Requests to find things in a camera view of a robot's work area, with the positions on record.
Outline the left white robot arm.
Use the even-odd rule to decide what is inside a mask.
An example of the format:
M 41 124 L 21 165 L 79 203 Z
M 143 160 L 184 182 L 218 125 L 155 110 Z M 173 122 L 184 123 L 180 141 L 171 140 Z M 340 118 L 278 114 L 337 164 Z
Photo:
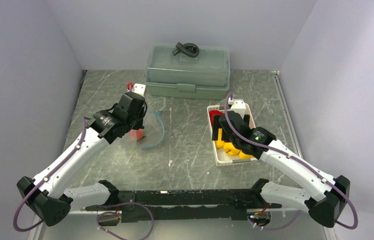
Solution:
M 118 205 L 119 190 L 107 180 L 85 187 L 68 188 L 71 179 L 98 152 L 123 138 L 131 130 L 143 129 L 147 103 L 143 93 L 127 91 L 111 108 L 84 117 L 76 140 L 52 164 L 33 178 L 16 184 L 22 203 L 13 217 L 13 227 L 23 205 L 28 206 L 48 227 L 62 221 L 71 211 L 90 206 L 112 210 Z

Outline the yellow apple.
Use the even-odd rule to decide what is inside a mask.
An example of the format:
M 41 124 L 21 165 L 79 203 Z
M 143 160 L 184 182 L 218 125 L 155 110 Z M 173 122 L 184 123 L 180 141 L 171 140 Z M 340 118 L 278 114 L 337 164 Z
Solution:
M 237 156 L 240 153 L 240 150 L 235 148 L 231 142 L 225 142 L 223 144 L 223 150 L 229 156 Z

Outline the clear zip top bag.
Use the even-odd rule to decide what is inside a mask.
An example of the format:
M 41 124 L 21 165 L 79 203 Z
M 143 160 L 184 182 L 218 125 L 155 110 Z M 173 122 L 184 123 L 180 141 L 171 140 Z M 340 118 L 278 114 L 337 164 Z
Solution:
M 164 137 L 164 125 L 157 111 L 148 111 L 143 119 L 144 138 L 140 140 L 132 140 L 127 133 L 121 142 L 126 151 L 135 151 L 144 148 L 151 148 L 158 145 Z

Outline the white perforated plastic basket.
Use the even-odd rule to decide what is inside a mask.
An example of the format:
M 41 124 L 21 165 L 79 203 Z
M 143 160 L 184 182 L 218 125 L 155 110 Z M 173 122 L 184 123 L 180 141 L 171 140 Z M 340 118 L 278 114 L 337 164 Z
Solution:
M 211 121 L 211 111 L 220 111 L 223 112 L 222 106 L 219 105 L 209 105 L 207 106 L 207 113 L 208 113 L 208 126 L 210 135 L 212 138 L 212 150 L 214 153 L 214 159 L 217 167 L 223 167 L 223 166 L 233 166 L 233 165 L 239 165 L 239 164 L 245 164 L 250 162 L 258 161 L 255 157 L 251 158 L 240 158 L 239 155 L 231 156 L 224 152 L 223 148 L 217 148 L 216 147 L 216 140 L 214 140 L 214 131 L 213 131 L 213 124 Z

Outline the pink peach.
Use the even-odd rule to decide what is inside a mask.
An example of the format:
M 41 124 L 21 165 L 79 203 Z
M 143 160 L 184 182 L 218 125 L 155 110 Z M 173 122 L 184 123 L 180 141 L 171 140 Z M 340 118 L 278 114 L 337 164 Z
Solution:
M 144 129 L 138 129 L 138 130 L 133 129 L 129 132 L 129 136 L 133 141 L 138 141 L 144 138 Z

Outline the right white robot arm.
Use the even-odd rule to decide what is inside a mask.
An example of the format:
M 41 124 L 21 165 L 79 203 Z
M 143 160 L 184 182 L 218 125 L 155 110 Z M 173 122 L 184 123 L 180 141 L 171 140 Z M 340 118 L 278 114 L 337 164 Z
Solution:
M 212 140 L 231 144 L 234 149 L 268 163 L 294 180 L 299 188 L 259 179 L 250 189 L 252 205 L 282 204 L 307 213 L 327 228 L 339 224 L 339 217 L 349 200 L 350 180 L 334 177 L 312 166 L 288 149 L 273 133 L 263 127 L 250 127 L 249 115 L 229 111 L 210 118 Z

